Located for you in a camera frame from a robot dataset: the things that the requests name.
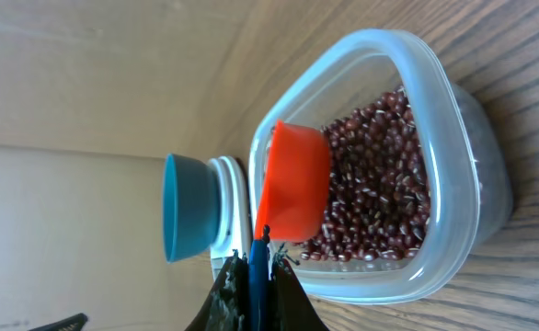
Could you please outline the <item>red scoop with blue handle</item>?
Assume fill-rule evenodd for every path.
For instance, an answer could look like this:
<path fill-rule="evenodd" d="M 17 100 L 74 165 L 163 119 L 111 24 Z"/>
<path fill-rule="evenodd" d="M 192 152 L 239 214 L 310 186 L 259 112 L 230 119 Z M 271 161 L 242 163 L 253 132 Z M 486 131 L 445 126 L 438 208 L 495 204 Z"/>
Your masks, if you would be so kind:
<path fill-rule="evenodd" d="M 330 155 L 317 130 L 278 121 L 248 262 L 249 325 L 269 330 L 270 241 L 302 243 L 319 232 L 327 205 Z"/>

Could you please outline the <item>red adzuki beans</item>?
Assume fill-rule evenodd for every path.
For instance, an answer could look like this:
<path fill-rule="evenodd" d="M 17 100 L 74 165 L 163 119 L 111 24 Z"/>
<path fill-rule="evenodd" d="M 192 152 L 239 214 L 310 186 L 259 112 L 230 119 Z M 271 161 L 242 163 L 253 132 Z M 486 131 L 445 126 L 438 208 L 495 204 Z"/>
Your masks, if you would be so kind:
<path fill-rule="evenodd" d="M 430 184 L 404 87 L 321 128 L 331 167 L 318 233 L 303 260 L 372 262 L 415 257 L 427 235 Z"/>

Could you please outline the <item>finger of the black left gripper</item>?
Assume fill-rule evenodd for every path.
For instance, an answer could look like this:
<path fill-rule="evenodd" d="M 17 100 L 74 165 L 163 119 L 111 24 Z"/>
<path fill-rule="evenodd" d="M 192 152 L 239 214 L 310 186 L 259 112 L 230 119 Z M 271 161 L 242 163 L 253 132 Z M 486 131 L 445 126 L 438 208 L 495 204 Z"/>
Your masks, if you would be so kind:
<path fill-rule="evenodd" d="M 88 321 L 85 314 L 75 314 L 61 321 L 42 325 L 29 331 L 81 331 Z"/>

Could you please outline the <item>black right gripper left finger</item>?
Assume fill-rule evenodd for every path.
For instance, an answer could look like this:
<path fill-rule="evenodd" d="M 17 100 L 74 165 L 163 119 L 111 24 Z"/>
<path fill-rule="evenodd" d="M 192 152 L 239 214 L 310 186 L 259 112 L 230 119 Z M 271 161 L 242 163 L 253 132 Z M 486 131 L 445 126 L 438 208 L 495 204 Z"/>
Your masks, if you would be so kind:
<path fill-rule="evenodd" d="M 186 331 L 244 331 L 248 321 L 248 264 L 237 250 L 227 258 Z"/>

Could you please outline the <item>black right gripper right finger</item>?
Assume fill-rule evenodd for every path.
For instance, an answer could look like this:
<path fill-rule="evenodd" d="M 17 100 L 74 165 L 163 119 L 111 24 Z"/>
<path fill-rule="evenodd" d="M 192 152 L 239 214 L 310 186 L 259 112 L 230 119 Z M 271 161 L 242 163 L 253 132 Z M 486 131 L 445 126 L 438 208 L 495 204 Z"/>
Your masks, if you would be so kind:
<path fill-rule="evenodd" d="M 282 245 L 274 254 L 269 281 L 269 330 L 328 331 L 296 277 L 300 262 Z"/>

